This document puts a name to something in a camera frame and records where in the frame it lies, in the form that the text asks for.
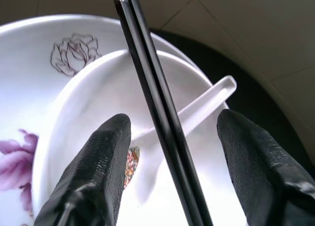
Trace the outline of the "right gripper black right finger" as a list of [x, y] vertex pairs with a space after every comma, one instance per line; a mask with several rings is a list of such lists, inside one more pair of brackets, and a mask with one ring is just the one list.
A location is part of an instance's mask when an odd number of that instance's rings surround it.
[[217, 132], [249, 226], [315, 224], [314, 178], [268, 131], [224, 109]]

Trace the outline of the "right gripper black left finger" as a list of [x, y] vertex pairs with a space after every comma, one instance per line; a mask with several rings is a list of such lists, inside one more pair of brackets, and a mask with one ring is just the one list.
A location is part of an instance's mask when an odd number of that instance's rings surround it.
[[66, 167], [34, 225], [116, 225], [130, 142], [128, 115], [104, 122]]

